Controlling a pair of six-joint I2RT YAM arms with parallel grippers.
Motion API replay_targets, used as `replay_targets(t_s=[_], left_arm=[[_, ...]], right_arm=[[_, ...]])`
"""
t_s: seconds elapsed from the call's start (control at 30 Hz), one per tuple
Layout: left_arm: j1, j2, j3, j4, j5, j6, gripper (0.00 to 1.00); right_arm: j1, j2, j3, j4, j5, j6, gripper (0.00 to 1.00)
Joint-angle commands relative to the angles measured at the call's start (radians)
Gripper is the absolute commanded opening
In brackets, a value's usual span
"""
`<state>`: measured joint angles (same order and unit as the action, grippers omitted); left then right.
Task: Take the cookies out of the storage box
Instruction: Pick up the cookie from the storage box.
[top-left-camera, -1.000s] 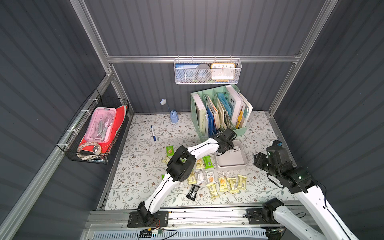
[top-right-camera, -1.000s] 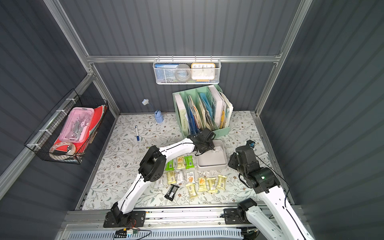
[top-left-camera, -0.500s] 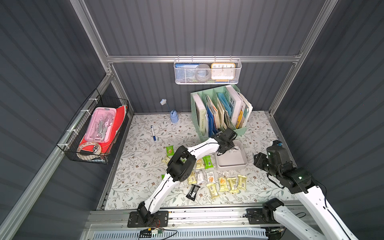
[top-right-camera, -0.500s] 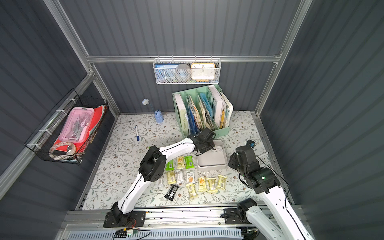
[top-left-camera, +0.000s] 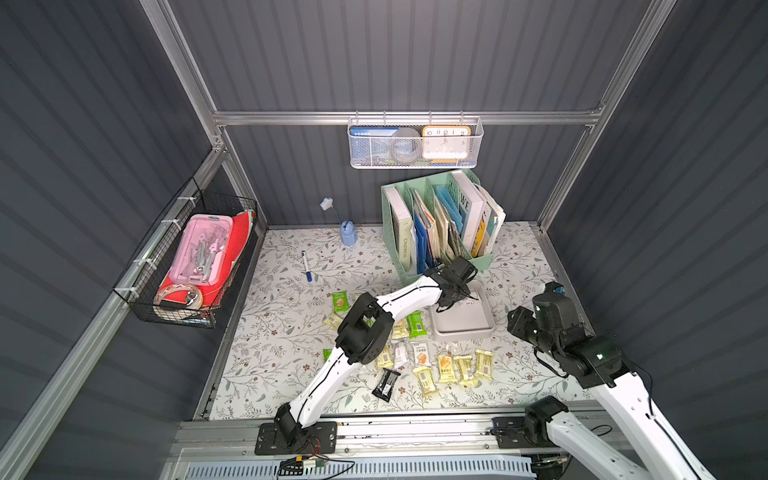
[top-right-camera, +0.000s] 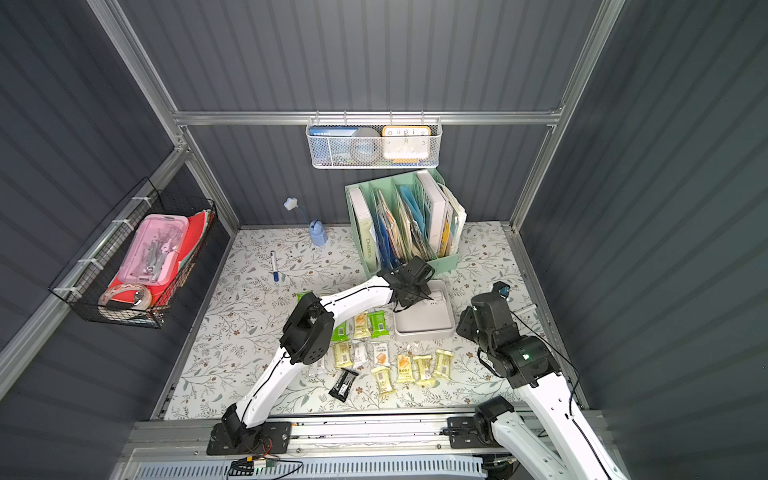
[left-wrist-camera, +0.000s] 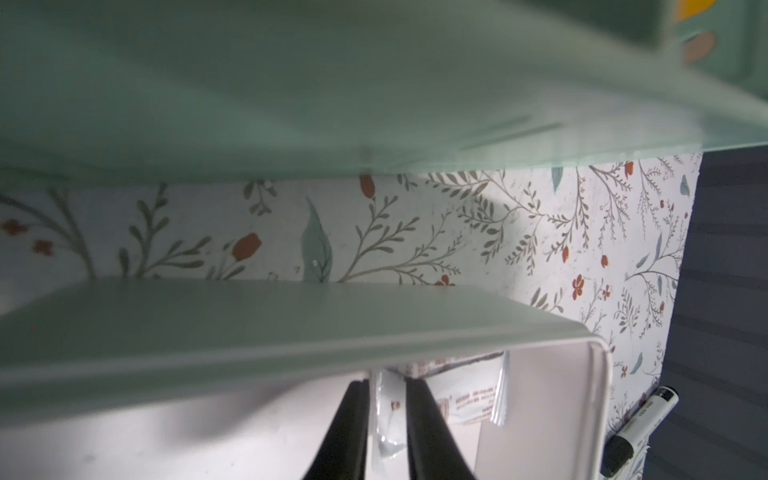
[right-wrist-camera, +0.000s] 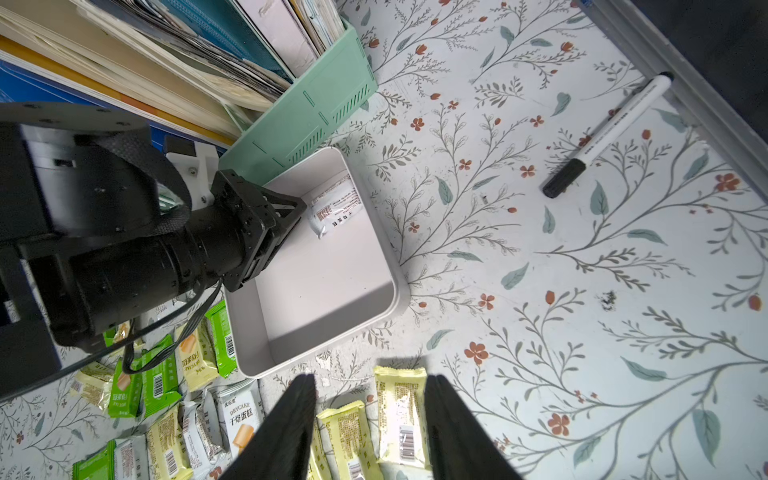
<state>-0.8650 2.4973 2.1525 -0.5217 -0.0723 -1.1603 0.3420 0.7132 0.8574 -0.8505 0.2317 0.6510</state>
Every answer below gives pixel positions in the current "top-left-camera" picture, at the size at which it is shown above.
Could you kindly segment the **white cookie storage box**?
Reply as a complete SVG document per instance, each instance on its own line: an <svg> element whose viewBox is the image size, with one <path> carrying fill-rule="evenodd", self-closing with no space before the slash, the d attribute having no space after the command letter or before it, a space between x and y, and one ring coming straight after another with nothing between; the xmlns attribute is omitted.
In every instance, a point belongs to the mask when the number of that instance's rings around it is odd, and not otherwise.
<svg viewBox="0 0 768 480"><path fill-rule="evenodd" d="M442 342L458 342L490 337L495 321L483 285L469 283L470 297L456 302L445 311L437 305L429 308L434 336Z"/></svg>

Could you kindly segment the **pale yellow packet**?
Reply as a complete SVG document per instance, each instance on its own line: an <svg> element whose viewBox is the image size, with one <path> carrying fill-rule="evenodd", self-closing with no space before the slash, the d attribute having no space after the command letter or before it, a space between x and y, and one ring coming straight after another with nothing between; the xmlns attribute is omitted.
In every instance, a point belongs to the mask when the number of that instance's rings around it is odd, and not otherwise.
<svg viewBox="0 0 768 480"><path fill-rule="evenodd" d="M340 317L335 312L332 312L329 314L324 320L323 323L327 325L329 328L331 328L334 331L337 331L341 323L343 322L343 318Z"/></svg>

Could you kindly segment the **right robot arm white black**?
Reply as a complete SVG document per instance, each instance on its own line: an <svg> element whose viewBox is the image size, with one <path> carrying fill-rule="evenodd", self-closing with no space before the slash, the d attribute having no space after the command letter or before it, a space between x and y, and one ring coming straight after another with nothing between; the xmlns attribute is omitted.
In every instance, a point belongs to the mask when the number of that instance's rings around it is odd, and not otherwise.
<svg viewBox="0 0 768 480"><path fill-rule="evenodd" d="M586 330L560 284L546 284L531 307L510 311L507 330L532 345L534 354L550 356L549 370L575 379L592 395L640 460L629 460L553 396L526 407L523 432L529 443L565 450L600 479L712 478L656 406L650 375L611 340Z"/></svg>

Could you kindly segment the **yellow packet second row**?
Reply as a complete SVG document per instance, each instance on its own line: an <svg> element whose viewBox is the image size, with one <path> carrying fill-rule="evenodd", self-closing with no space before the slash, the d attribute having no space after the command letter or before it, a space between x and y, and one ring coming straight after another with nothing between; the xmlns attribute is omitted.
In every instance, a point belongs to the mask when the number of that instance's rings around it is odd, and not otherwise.
<svg viewBox="0 0 768 480"><path fill-rule="evenodd" d="M391 369L394 367L394 361L389 349L383 350L376 358L376 367L378 369Z"/></svg>

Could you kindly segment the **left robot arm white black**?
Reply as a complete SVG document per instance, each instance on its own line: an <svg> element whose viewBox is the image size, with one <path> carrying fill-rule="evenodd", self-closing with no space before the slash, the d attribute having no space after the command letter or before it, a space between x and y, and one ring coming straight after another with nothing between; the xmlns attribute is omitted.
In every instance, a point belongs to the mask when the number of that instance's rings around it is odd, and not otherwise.
<svg viewBox="0 0 768 480"><path fill-rule="evenodd" d="M459 257L393 293L361 294L337 328L334 348L322 368L296 398L278 408L274 424L286 444L304 444L338 388L383 352L396 321L433 305L447 310L468 298L469 283L477 273L472 263Z"/></svg>

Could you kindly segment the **yellow packet bottom row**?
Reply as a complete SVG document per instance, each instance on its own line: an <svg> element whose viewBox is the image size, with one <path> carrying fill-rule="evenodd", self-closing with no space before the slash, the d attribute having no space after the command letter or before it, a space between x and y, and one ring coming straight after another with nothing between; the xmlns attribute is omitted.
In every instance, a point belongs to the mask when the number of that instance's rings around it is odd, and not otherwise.
<svg viewBox="0 0 768 480"><path fill-rule="evenodd" d="M475 376L484 380L493 380L493 358L491 351L476 350L476 370Z"/></svg>
<svg viewBox="0 0 768 480"><path fill-rule="evenodd" d="M423 396L429 396L437 392L432 369L429 366L419 366L413 369L413 374L419 384Z"/></svg>
<svg viewBox="0 0 768 480"><path fill-rule="evenodd" d="M460 373L459 384L464 388L475 388L479 380L473 373L473 357L471 355L457 355L453 357Z"/></svg>

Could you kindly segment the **black cookie packet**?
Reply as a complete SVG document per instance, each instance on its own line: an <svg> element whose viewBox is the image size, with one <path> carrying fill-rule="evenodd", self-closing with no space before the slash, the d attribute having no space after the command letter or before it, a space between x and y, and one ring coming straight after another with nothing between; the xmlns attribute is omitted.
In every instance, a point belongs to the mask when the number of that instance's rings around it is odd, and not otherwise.
<svg viewBox="0 0 768 480"><path fill-rule="evenodd" d="M384 368L382 376L372 390L372 395L384 402L389 402L395 390L395 384L401 374L393 369Z"/></svg>

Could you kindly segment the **yellow cookie packet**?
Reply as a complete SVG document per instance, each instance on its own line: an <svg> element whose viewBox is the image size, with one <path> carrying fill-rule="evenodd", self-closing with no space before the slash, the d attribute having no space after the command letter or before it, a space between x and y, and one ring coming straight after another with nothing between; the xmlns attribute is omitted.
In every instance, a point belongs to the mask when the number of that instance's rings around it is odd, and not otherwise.
<svg viewBox="0 0 768 480"><path fill-rule="evenodd" d="M409 337L408 323L406 319L401 319L395 322L392 329L391 338L393 340L399 340Z"/></svg>

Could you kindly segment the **white cookie packet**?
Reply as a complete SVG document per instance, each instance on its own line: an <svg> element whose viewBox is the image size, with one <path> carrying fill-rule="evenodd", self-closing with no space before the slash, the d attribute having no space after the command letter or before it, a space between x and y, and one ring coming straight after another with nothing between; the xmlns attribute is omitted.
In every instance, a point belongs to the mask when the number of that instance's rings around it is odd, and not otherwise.
<svg viewBox="0 0 768 480"><path fill-rule="evenodd" d="M430 367L429 348L426 342L415 342L411 344L414 355L414 365L416 367Z"/></svg>

